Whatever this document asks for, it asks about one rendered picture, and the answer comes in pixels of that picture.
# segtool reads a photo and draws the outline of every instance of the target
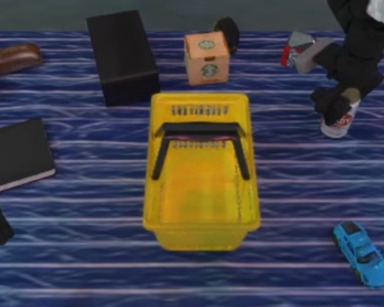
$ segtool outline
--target person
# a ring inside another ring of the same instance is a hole
[[[350,110],[341,95],[345,90],[356,88],[364,98],[384,79],[377,69],[384,53],[384,0],[327,2],[346,37],[342,46],[332,43],[314,57],[338,83],[316,89],[311,98],[326,124],[333,125]]]

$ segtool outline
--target dark rectangular object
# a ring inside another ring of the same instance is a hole
[[[138,11],[87,18],[106,105],[149,100],[159,72]]]
[[[41,118],[0,128],[0,191],[55,172]]]

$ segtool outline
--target black box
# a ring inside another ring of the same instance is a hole
[[[159,93],[159,72],[140,13],[87,18],[106,105],[149,100]]]

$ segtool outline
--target yellow plastic bin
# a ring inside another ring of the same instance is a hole
[[[143,225],[172,251],[230,251],[260,226],[248,97],[152,97]]]

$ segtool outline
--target starbucks box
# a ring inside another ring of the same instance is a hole
[[[228,81],[230,54],[223,32],[185,35],[184,48],[189,85]]]

